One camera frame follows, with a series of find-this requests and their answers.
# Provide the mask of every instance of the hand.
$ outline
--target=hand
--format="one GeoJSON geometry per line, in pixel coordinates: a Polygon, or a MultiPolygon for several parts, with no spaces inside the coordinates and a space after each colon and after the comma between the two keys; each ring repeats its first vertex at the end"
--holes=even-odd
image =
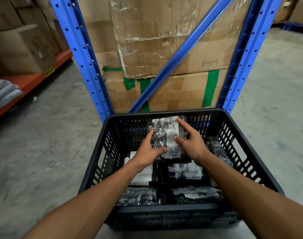
{"type": "Polygon", "coordinates": [[[203,166],[202,161],[209,156],[213,155],[205,145],[200,133],[192,128],[188,123],[177,117],[177,121],[182,125],[190,134],[189,139],[182,137],[174,137],[173,139],[179,144],[187,153],[187,155],[198,165],[203,166]]]}
{"type": "Polygon", "coordinates": [[[151,147],[151,138],[153,133],[154,129],[152,128],[147,134],[146,138],[143,139],[135,156],[130,160],[132,162],[136,162],[140,169],[144,169],[147,166],[151,165],[159,155],[167,151],[166,147],[156,149],[151,147]]]}

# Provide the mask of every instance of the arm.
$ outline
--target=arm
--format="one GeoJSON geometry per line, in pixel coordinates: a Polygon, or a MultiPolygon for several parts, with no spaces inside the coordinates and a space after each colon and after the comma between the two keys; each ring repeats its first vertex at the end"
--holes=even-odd
{"type": "Polygon", "coordinates": [[[153,132],[148,133],[126,165],[49,213],[22,239],[94,238],[135,175],[166,152],[165,147],[151,148],[153,132]]]}
{"type": "Polygon", "coordinates": [[[177,120],[190,133],[190,139],[175,137],[175,141],[212,176],[257,238],[303,238],[302,205],[226,165],[209,152],[199,132],[177,120]]]}

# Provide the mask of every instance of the forearm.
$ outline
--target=forearm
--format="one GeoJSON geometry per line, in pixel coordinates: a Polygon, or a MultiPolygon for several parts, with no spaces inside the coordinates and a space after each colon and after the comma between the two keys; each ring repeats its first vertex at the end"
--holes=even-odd
{"type": "Polygon", "coordinates": [[[257,238],[303,238],[303,206],[256,183],[214,155],[202,160],[257,238]]]}
{"type": "Polygon", "coordinates": [[[129,161],[102,182],[48,214],[24,239],[94,238],[140,169],[129,161]]]}

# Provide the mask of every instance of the person's right arm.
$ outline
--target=person's right arm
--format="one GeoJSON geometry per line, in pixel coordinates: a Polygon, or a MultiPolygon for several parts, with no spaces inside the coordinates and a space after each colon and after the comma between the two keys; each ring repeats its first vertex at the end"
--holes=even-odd
{"type": "Polygon", "coordinates": [[[210,176],[257,238],[303,238],[303,206],[243,176],[214,156],[201,135],[177,118],[190,139],[175,137],[187,155],[210,176]]]}

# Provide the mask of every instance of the blue metal rack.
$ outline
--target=blue metal rack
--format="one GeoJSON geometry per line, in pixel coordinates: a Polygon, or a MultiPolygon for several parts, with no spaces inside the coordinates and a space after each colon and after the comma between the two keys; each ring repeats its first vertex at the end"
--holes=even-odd
{"type": "MultiPolygon", "coordinates": [[[[231,113],[282,0],[252,0],[217,107],[231,113]]],[[[50,0],[102,121],[113,113],[77,0],[50,0]]],[[[136,112],[232,0],[218,0],[129,112],[136,112]]]]}

